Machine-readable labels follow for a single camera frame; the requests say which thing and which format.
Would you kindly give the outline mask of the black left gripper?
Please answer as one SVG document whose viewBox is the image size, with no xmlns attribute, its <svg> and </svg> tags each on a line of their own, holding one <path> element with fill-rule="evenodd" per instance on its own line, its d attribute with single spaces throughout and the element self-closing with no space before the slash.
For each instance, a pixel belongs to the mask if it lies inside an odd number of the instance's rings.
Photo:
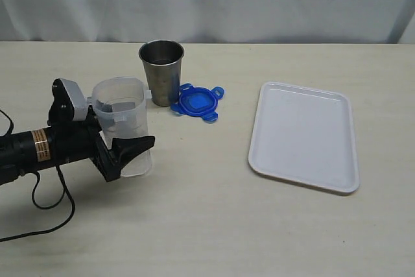
<svg viewBox="0 0 415 277">
<path fill-rule="evenodd" d="M 154 136 L 113 138 L 110 152 L 100 135 L 101 126 L 92 108 L 83 121 L 59 121 L 53 124 L 53 161 L 55 165 L 90 159 L 105 181 L 121 176 L 142 176 L 152 169 L 150 149 Z"/>
</svg>

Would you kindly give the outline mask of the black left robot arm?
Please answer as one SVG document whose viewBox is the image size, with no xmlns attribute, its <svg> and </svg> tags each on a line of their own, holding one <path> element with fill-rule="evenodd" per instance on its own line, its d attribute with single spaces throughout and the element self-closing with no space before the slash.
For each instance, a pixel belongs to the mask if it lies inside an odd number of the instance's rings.
<svg viewBox="0 0 415 277">
<path fill-rule="evenodd" d="M 126 165 L 118 147 L 108 149 L 94 117 L 85 121 L 59 122 L 46 128 L 7 132 L 1 137 L 1 184 L 27 173 L 89 158 L 105 181 L 121 176 Z"/>
</svg>

